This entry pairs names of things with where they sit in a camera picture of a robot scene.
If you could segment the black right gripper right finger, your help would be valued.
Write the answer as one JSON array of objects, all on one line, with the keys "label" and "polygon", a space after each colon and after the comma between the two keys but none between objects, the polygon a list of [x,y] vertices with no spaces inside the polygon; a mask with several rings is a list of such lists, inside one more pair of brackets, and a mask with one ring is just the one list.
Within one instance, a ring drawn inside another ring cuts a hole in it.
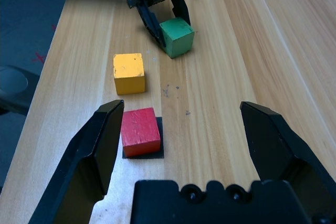
[{"label": "black right gripper right finger", "polygon": [[261,180],[289,183],[313,223],[335,223],[335,181],[281,114],[240,104],[249,153]]}]

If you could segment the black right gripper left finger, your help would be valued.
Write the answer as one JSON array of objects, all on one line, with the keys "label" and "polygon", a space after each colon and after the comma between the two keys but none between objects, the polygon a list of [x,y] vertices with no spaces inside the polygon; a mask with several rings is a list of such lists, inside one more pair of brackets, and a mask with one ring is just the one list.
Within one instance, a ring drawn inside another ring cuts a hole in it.
[{"label": "black right gripper left finger", "polygon": [[108,193],[124,101],[101,105],[69,142],[30,223],[89,223]]}]

